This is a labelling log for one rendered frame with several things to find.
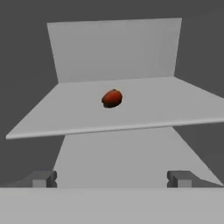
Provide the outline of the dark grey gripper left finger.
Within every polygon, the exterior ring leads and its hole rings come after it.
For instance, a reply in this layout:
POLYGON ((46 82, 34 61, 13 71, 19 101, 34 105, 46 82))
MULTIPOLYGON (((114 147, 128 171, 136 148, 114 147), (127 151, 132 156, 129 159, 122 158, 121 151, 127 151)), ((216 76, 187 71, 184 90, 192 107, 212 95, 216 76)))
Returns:
POLYGON ((57 186, 57 172, 56 171, 34 171, 27 177, 16 182, 2 184, 2 187, 35 187, 47 188, 57 186))

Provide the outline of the grey counter cabinet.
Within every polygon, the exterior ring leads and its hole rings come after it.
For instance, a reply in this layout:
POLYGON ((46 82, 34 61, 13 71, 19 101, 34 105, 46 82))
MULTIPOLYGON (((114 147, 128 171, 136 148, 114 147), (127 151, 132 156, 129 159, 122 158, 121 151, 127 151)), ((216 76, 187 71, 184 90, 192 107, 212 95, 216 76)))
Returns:
POLYGON ((168 171, 220 183, 173 128, 66 136, 54 169, 59 188, 165 188, 168 171))

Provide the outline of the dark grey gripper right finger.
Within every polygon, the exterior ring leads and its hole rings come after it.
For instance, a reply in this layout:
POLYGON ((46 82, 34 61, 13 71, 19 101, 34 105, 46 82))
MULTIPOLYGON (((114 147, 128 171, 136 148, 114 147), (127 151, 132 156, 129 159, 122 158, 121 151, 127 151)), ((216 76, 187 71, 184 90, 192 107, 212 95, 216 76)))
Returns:
POLYGON ((223 188, 223 185, 215 184, 213 182, 204 180, 193 174, 191 171, 168 171, 167 172, 167 186, 172 188, 223 188))

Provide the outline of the red bell pepper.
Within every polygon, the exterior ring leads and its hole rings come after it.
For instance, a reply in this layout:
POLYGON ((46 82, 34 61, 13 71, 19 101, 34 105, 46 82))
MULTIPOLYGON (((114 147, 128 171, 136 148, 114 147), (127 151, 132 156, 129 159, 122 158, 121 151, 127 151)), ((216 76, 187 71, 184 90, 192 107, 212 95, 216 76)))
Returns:
POLYGON ((105 108, 113 108, 118 106, 123 100, 123 95, 119 90, 109 90, 102 98, 101 103, 105 108))

